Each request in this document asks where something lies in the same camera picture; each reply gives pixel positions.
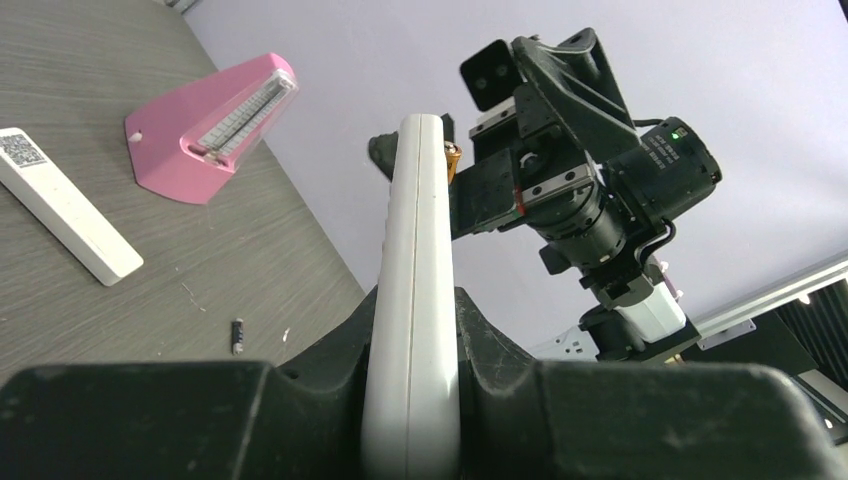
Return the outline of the orange battery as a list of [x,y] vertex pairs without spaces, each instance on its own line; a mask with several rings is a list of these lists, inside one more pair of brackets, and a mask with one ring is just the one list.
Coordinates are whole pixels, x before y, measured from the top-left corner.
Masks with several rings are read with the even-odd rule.
[[445,141],[444,155],[447,163],[447,180],[448,183],[451,184],[456,175],[458,164],[463,155],[463,150],[457,144],[450,141]]

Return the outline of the long white remote control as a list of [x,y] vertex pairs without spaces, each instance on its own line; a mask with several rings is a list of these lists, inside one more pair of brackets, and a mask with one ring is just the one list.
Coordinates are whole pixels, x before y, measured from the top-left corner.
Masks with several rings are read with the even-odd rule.
[[1,184],[104,286],[142,256],[22,129],[1,130]]

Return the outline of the small white remote control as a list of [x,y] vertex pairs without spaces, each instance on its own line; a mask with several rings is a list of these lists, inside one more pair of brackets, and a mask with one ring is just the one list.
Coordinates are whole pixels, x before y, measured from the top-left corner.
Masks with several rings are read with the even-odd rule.
[[442,120],[398,129],[360,449],[369,479],[454,479],[461,427]]

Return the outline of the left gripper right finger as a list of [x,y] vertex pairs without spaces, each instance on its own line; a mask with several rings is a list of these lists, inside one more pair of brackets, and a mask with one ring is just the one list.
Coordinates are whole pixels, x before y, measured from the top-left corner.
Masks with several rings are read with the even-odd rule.
[[455,291],[466,479],[843,479],[811,402],[750,364],[539,360]]

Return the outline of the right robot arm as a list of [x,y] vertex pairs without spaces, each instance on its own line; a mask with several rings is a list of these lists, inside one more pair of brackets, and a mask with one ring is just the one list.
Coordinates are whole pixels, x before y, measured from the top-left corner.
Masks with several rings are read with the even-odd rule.
[[452,236],[526,226],[546,270],[577,270],[597,301],[552,355],[648,363],[696,343],[656,257],[723,178],[695,130],[634,119],[590,28],[554,46],[495,40],[460,74],[484,118],[469,133],[473,164],[451,174]]

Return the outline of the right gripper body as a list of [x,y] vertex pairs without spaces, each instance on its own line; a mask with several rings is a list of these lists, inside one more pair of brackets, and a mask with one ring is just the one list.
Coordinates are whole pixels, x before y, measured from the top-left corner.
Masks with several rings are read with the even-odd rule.
[[452,237],[526,225],[545,240],[552,272],[645,265],[675,238],[675,219],[723,179],[681,119],[645,125],[636,147],[599,163],[553,128],[536,147],[515,120],[475,134],[474,163],[450,186]]

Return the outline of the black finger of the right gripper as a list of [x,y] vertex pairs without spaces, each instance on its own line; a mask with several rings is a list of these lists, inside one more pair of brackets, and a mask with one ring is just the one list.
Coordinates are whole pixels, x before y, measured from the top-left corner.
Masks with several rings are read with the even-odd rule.
[[563,143],[606,161],[640,144],[591,28],[556,46],[525,36],[499,39],[461,63],[459,72],[478,110],[513,102],[516,137],[532,150]]

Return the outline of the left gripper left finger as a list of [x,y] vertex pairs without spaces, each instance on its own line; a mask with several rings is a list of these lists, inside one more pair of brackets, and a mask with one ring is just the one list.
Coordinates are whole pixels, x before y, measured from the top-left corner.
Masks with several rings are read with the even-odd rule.
[[1,390],[5,479],[358,479],[376,297],[280,366],[42,365]]

